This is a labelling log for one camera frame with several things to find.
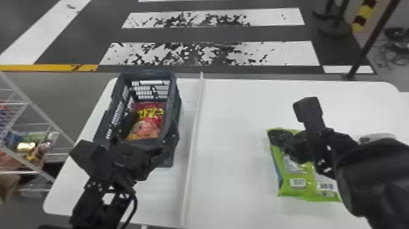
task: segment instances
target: red snack bag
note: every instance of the red snack bag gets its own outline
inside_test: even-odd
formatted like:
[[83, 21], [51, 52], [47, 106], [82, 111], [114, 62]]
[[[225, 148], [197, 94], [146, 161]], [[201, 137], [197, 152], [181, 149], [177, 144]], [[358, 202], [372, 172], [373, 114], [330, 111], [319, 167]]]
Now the red snack bag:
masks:
[[138, 102], [133, 105], [133, 111], [138, 114], [127, 140], [157, 138], [161, 130], [165, 102]]

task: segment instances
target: black stand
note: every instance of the black stand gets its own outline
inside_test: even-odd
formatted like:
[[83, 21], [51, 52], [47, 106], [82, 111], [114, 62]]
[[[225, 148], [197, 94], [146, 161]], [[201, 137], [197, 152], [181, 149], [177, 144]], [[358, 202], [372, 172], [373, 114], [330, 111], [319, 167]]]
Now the black stand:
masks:
[[344, 20], [344, 14], [349, 0], [342, 1], [340, 10], [335, 19], [320, 21], [320, 31], [327, 36], [341, 38], [352, 34], [352, 27]]
[[335, 18], [337, 13], [334, 10], [334, 2], [335, 0], [327, 0], [325, 8], [320, 6], [318, 9], [312, 11], [312, 15], [321, 20]]
[[352, 80], [354, 78], [355, 74], [358, 71], [359, 66], [361, 65], [362, 60], [365, 59], [369, 50], [371, 50], [376, 39], [378, 39], [379, 34], [382, 33], [383, 28], [385, 27], [386, 23], [388, 22], [389, 18], [391, 17], [392, 13], [395, 11], [399, 3], [400, 0], [391, 0], [391, 2], [389, 3], [388, 7], [385, 10], [385, 13], [383, 13], [371, 36], [369, 36], [368, 40], [366, 41], [357, 61], [354, 63], [354, 65], [352, 65], [351, 70], [345, 76], [346, 80]]

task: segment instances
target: barcode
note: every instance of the barcode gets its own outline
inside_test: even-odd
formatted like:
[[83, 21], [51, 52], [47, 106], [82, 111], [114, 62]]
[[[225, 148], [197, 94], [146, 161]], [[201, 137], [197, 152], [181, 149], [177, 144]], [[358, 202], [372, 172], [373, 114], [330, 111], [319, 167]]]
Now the barcode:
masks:
[[307, 183], [306, 179], [300, 178], [290, 179], [290, 185], [293, 187], [305, 187], [306, 183]]
[[318, 183], [318, 190], [320, 191], [334, 191], [335, 187], [330, 183]]

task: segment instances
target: white table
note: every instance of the white table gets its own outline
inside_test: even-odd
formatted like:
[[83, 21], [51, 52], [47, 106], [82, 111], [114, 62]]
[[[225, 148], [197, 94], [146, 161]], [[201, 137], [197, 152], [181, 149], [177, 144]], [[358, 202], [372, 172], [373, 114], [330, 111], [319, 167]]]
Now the white table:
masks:
[[[77, 142], [80, 139], [93, 140], [103, 113], [110, 103], [115, 82], [116, 79], [108, 82]], [[180, 203], [184, 196], [191, 131], [200, 80], [178, 79], [178, 87], [182, 108], [179, 124], [180, 141], [175, 152], [174, 165], [170, 169], [155, 169], [147, 181], [140, 182], [135, 186], [138, 195], [138, 211], [131, 221], [134, 224], [181, 226]], [[48, 214], [70, 216], [88, 178], [87, 174], [77, 166], [71, 157], [68, 158], [43, 204], [44, 211]], [[123, 220], [126, 219], [130, 210], [131, 208], [128, 209]]]
[[[195, 89], [187, 92], [188, 82], [198, 85], [197, 80], [178, 81], [184, 105], [192, 99], [188, 94], [197, 95]], [[191, 229], [369, 228], [364, 219], [352, 217], [341, 203], [277, 197], [277, 176], [266, 129], [302, 129], [292, 103], [306, 96], [318, 96], [328, 127], [355, 136], [393, 133], [409, 143], [409, 110], [398, 90], [387, 83], [204, 80], [191, 146], [190, 139], [183, 139], [183, 136], [189, 138], [192, 130], [185, 127], [191, 125], [184, 122], [193, 123], [194, 109], [189, 108], [190, 116], [183, 116], [187, 121], [181, 119], [185, 135], [178, 145], [178, 152], [183, 153], [178, 154], [184, 154], [183, 169], [178, 173], [172, 172], [174, 168], [154, 171], [147, 183], [136, 186], [142, 201], [132, 222]], [[103, 95], [98, 102], [81, 138], [92, 139], [101, 117], [99, 112], [103, 111], [99, 107], [106, 99]], [[170, 177], [166, 174], [174, 175], [176, 180], [164, 179]], [[70, 215], [87, 179], [68, 160], [46, 199], [44, 210]], [[172, 190], [168, 195], [164, 192], [167, 189]]]

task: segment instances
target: yellow line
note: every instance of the yellow line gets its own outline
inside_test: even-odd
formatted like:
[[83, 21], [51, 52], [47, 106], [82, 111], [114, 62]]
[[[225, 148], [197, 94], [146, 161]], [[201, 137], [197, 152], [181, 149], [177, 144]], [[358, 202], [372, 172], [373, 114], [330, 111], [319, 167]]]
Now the yellow line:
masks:
[[98, 65], [0, 65], [0, 71], [96, 71]]

